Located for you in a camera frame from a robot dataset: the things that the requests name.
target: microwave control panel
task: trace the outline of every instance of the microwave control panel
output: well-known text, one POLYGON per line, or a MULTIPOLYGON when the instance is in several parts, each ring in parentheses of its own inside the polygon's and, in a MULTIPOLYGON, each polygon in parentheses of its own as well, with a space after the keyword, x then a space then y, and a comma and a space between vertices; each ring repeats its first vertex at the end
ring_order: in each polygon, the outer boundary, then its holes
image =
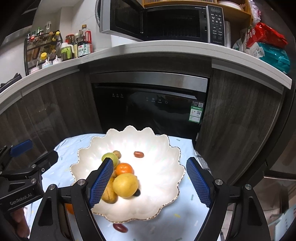
POLYGON ((208 42, 225 46, 223 9, 207 5, 208 42))

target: finger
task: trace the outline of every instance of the finger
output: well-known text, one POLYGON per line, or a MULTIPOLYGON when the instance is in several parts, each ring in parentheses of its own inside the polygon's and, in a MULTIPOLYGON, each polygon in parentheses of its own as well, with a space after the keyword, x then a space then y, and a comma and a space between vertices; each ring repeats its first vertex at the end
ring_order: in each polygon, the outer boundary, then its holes
POLYGON ((23 218, 17 226, 17 234, 21 238, 27 238, 30 234, 29 227, 27 225, 26 219, 23 218))
POLYGON ((14 221, 19 223, 22 219, 25 218, 24 210, 22 208, 20 208, 16 211, 12 212, 11 217, 13 218, 14 221))

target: white plate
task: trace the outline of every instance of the white plate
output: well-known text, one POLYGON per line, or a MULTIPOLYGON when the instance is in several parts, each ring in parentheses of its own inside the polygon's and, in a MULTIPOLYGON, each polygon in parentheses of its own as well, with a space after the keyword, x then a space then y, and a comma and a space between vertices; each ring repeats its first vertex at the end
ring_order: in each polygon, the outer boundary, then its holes
POLYGON ((219 1, 218 4, 225 5, 225 6, 228 6, 228 7, 233 7, 233 8, 236 8, 238 10, 244 11, 244 9, 241 6, 239 6, 238 4, 236 4, 234 2, 219 1))
POLYGON ((79 149, 78 163, 70 167, 75 181, 87 178, 99 168, 102 156, 114 150, 120 151, 120 162, 129 163, 134 169, 141 195, 128 199, 118 197, 114 204, 101 200, 92 209, 93 213, 116 223, 149 220, 177 199, 178 185, 185 174, 184 166, 179 163, 180 149, 170 146, 167 135, 156 136, 149 127, 142 131, 133 126, 123 131, 110 129, 105 137, 93 137, 88 148, 79 149), (134 151, 143 152, 144 157, 136 158, 134 151))

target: red plastic bag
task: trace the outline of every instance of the red plastic bag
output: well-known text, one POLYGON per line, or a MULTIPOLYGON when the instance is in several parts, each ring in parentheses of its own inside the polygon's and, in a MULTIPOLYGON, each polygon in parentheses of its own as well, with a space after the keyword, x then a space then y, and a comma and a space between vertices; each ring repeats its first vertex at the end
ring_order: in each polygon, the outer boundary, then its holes
POLYGON ((284 35, 261 22, 257 23, 247 34, 247 47, 250 48, 255 42, 270 44, 282 49, 288 44, 284 35))

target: tablecloth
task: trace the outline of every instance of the tablecloth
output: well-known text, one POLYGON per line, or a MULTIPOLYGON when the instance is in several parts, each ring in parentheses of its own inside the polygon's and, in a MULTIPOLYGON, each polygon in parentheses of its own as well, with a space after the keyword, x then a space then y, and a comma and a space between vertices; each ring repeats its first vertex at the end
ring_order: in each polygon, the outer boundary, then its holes
MULTIPOLYGON (((88 147, 94 136, 103 137, 104 134, 80 135, 67 138, 58 144, 55 148, 59 154, 58 162, 42 175, 44 191, 53 183, 58 187, 64 187, 74 182, 70 166, 78 162, 78 149, 88 147)), ((171 146, 180 148, 182 165, 186 166, 189 157, 196 157, 190 139, 169 136, 169 140, 171 146)), ((128 228, 127 233, 116 231, 112 223, 103 216, 94 215, 95 220, 107 241, 192 241, 200 230, 209 209, 200 202, 187 173, 180 182, 179 189, 179 197, 164 207, 154 219, 124 223, 128 228)), ((41 200, 38 200, 25 208, 30 230, 40 202, 41 200)), ((82 241, 74 215, 68 215, 75 241, 82 241)))

